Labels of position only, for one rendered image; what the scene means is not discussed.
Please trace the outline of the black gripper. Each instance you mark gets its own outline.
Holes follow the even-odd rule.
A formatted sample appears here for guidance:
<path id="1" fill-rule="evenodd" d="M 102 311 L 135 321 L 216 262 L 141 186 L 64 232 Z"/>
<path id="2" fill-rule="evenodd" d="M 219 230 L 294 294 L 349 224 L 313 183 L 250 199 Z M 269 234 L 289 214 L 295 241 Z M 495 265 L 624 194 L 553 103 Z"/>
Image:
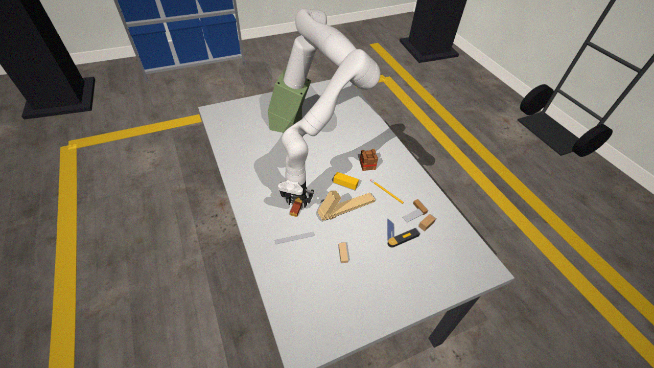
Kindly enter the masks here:
<path id="1" fill-rule="evenodd" d="M 302 195 L 296 195 L 296 196 L 298 196 L 302 200 L 303 208 L 305 208 L 308 205 L 308 203 L 311 202 L 311 199 L 312 199 L 313 194 L 314 194 L 314 190 L 311 190 L 311 191 L 308 190 L 308 187 L 306 187 L 306 181 L 304 182 L 304 184 L 301 187 L 303 187 L 303 194 Z M 308 193 L 308 198 L 306 196 L 306 193 Z M 287 203 L 288 203 L 288 205 L 290 205 L 291 195 L 293 195 L 293 194 L 283 192 L 283 191 L 280 191 L 280 194 L 281 194 L 281 197 L 285 197 L 287 199 Z"/>

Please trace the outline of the yellow rectangular block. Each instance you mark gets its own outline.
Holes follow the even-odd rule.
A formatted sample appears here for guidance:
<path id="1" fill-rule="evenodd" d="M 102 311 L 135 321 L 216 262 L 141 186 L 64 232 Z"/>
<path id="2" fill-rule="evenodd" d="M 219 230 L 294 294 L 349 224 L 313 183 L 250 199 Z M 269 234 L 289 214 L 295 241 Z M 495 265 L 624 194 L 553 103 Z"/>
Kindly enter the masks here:
<path id="1" fill-rule="evenodd" d="M 358 179 L 337 172 L 336 175 L 334 176 L 333 183 L 355 191 L 358 186 Z"/>

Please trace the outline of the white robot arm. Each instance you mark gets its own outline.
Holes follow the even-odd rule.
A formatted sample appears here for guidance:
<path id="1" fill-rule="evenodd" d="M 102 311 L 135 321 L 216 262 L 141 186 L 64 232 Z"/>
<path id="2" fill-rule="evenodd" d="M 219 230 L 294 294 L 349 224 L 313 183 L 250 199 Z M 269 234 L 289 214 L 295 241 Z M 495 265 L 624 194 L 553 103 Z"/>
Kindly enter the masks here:
<path id="1" fill-rule="evenodd" d="M 326 25 L 323 10 L 301 9 L 296 14 L 296 28 L 301 36 L 294 40 L 284 83 L 292 89 L 301 89 L 308 76 L 317 49 L 339 66 L 325 87 L 318 101 L 303 119 L 288 128 L 281 137 L 281 144 L 287 150 L 285 160 L 285 182 L 278 184 L 278 190 L 302 195 L 306 181 L 308 144 L 305 134 L 316 136 L 330 121 L 336 109 L 337 98 L 348 82 L 369 90 L 378 84 L 378 64 L 362 49 L 357 49 L 341 31 Z"/>

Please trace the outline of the grey flat bar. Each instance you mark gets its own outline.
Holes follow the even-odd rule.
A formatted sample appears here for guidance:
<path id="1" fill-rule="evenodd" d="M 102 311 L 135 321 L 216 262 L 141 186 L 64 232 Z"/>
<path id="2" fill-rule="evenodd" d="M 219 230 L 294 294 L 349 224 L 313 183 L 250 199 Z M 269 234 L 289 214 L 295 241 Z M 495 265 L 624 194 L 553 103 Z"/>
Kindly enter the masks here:
<path id="1" fill-rule="evenodd" d="M 310 237 L 310 236 L 315 236 L 314 232 L 305 233 L 305 234 L 296 235 L 296 236 L 289 236 L 289 237 L 282 238 L 282 239 L 277 239 L 277 240 L 275 240 L 275 244 L 282 244 L 282 243 L 285 243 L 285 242 L 294 241 L 294 240 L 298 240 L 298 239 L 303 239 L 303 238 L 307 238 L 307 237 Z"/>

